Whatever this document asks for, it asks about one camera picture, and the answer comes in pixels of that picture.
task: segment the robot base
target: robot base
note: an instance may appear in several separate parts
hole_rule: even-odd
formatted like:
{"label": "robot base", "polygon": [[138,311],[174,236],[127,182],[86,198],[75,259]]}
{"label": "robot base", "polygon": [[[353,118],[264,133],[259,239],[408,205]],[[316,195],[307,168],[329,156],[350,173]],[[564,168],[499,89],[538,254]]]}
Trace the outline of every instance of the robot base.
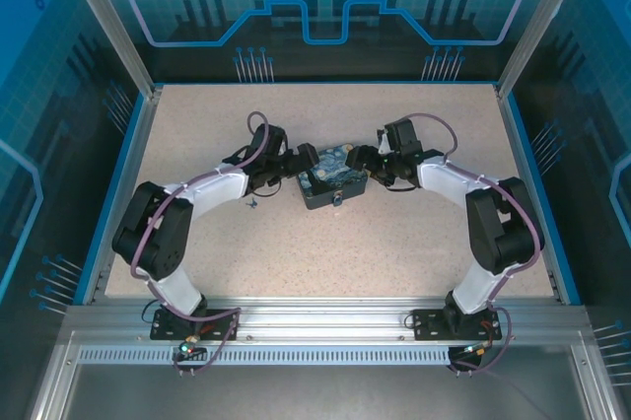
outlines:
{"label": "robot base", "polygon": [[[196,316],[218,315],[224,310],[206,310],[205,314],[195,314]],[[201,341],[221,341],[226,335],[233,319],[230,316],[210,321],[208,323],[194,323],[182,319],[168,310],[158,309],[154,314],[149,338],[160,341],[181,341],[187,336],[199,333]],[[229,341],[237,339],[237,328],[228,337]]]}
{"label": "robot base", "polygon": [[493,326],[493,341],[502,339],[498,316],[489,310],[465,315],[457,331],[453,330],[444,309],[414,310],[411,315],[416,341],[486,341],[489,332],[481,324],[482,321],[488,321]]}

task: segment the black mounting plate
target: black mounting plate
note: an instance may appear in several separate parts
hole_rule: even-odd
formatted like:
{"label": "black mounting plate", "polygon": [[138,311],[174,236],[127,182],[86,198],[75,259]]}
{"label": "black mounting plate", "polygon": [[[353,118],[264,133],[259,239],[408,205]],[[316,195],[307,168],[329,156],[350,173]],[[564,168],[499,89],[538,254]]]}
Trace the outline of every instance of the black mounting plate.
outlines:
{"label": "black mounting plate", "polygon": [[[206,310],[204,316],[212,316],[223,313],[225,310]],[[230,327],[233,320],[232,316],[224,316],[223,318],[204,323],[200,329],[203,331],[200,339],[202,341],[221,341],[226,335],[226,331]],[[229,341],[237,339],[237,328],[233,330],[228,337]],[[168,310],[159,308],[154,313],[154,320],[151,325],[149,338],[159,341],[183,341],[187,336],[195,332],[195,323],[186,321]]]}
{"label": "black mounting plate", "polygon": [[472,323],[470,329],[461,329],[455,336],[447,323],[443,310],[414,310],[411,313],[415,341],[486,341],[488,332],[480,325],[482,321],[488,321],[493,328],[493,341],[502,339],[502,327],[496,312],[485,310],[476,314],[479,322]]}

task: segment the black cable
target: black cable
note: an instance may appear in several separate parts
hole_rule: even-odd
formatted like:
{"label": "black cable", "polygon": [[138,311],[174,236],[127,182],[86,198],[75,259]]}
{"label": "black cable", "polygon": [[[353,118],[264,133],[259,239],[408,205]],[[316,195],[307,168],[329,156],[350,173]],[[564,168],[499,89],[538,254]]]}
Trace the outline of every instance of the black cable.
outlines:
{"label": "black cable", "polygon": [[156,302],[159,302],[158,299],[154,299],[151,302],[149,302],[147,305],[145,305],[145,308],[142,309],[142,313],[140,314],[140,317],[142,318],[142,320],[145,323],[153,323],[151,320],[149,319],[145,319],[145,313],[147,312],[147,310],[149,310],[149,307],[151,307],[152,305],[154,305]]}
{"label": "black cable", "polygon": [[403,319],[403,326],[405,326],[407,329],[414,329],[414,326],[408,326],[407,324],[407,319],[410,318],[411,316],[414,316],[414,314],[408,314],[404,319]]}
{"label": "black cable", "polygon": [[415,186],[406,186],[405,188],[390,188],[390,187],[386,187],[387,191],[393,191],[395,193],[402,193],[404,191],[412,191],[415,190],[416,187]]}
{"label": "black cable", "polygon": [[253,191],[252,195],[256,195],[259,198],[269,198],[270,196],[276,195],[280,191],[282,186],[283,186],[283,180],[278,180],[278,188],[276,188],[276,190],[272,191],[271,193],[267,193],[266,195],[261,195],[260,193],[256,193],[255,191]]}

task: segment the blue frame edge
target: blue frame edge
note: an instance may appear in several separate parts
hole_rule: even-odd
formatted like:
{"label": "blue frame edge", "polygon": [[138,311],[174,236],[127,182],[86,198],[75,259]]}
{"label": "blue frame edge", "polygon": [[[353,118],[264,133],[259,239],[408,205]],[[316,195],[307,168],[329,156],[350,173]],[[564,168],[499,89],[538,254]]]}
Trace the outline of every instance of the blue frame edge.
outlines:
{"label": "blue frame edge", "polygon": [[560,282],[562,282],[565,286],[565,290],[568,295],[568,302],[570,303],[570,305],[580,305],[582,303],[581,297],[579,296],[579,291],[577,290],[576,283],[574,282],[572,270],[570,269],[570,263],[568,261],[567,254],[565,253],[563,243],[561,242],[561,236],[559,235],[559,230],[556,227],[556,222],[554,221],[554,216],[552,215],[552,208],[550,207],[548,196],[545,193],[543,180],[541,179],[541,174],[539,173],[539,169],[536,166],[534,154],[532,153],[532,148],[530,147],[530,141],[528,140],[528,136],[526,134],[526,128],[524,127],[524,122],[522,121],[522,115],[520,114],[520,110],[517,107],[517,101],[515,100],[513,92],[510,92],[508,95],[508,103],[511,114],[513,115],[513,119],[515,120],[518,138],[520,139],[520,142],[524,149],[524,154],[526,155],[526,163],[530,170],[530,174],[532,175],[534,190],[536,191],[537,198],[539,199],[539,203],[541,204],[543,218],[545,219],[545,223],[548,227],[550,239],[552,239],[552,241],[549,241],[548,243],[552,244],[554,252],[556,253],[559,270],[561,271],[561,277],[563,279]]}
{"label": "blue frame edge", "polygon": [[82,301],[88,291],[90,276],[93,270],[95,270],[95,265],[97,264],[97,253],[99,252],[99,246],[101,245],[101,241],[105,233],[107,218],[109,216],[109,212],[111,211],[114,196],[118,191],[118,185],[120,184],[120,178],[122,176],[122,169],[131,149],[131,141],[134,133],[136,132],[136,126],[138,125],[138,119],[140,117],[140,111],[143,107],[144,101],[145,97],[142,94],[138,94],[134,110],[131,114],[131,119],[129,120],[129,126],[127,126],[127,132],[125,133],[122,146],[120,147],[120,152],[118,153],[116,166],[114,167],[114,172],[111,176],[111,180],[109,181],[109,187],[107,188],[103,208],[101,209],[101,214],[99,215],[99,221],[97,222],[95,233],[92,236],[90,249],[88,250],[88,255],[86,256],[86,263],[83,267],[83,271],[81,272],[81,278],[79,279],[77,291],[75,292],[72,302],[73,305],[82,305]]}

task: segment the box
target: box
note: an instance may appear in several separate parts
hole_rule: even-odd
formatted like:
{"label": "box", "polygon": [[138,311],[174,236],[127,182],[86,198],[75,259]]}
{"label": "box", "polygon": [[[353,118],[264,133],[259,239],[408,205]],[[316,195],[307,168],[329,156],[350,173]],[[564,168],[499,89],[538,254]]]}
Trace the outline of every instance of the box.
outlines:
{"label": "box", "polygon": [[346,157],[352,149],[351,144],[344,144],[319,151],[319,164],[298,175],[307,208],[339,206],[344,200],[364,193],[368,175],[346,167]]}

